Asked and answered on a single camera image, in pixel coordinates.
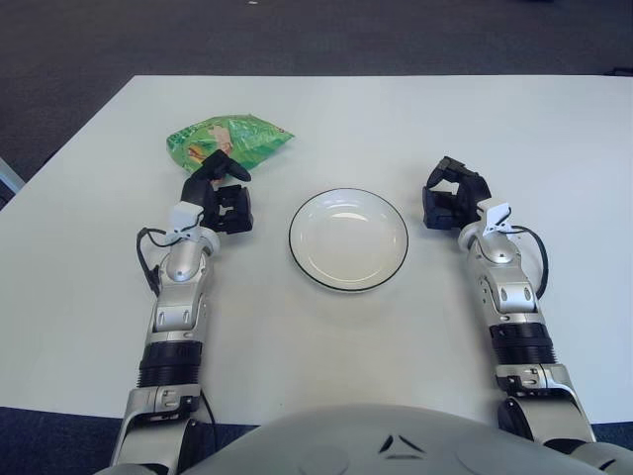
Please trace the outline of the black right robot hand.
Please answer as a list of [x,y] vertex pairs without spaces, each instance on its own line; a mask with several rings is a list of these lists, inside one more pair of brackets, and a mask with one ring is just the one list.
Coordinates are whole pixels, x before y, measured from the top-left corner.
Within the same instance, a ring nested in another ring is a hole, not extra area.
[[421,196],[430,230],[459,230],[463,238],[513,232],[509,204],[496,201],[483,176],[449,156],[431,171]]

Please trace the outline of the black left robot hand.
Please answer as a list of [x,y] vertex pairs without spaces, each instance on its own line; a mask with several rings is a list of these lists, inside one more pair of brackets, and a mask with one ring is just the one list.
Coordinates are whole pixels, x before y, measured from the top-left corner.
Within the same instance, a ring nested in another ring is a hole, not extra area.
[[186,179],[181,201],[198,206],[201,211],[195,211],[186,226],[175,228],[171,241],[187,238],[197,226],[227,235],[252,230],[248,189],[239,184],[214,187],[214,182],[226,175],[243,182],[251,180],[250,173],[242,165],[218,149],[205,158],[202,165]]

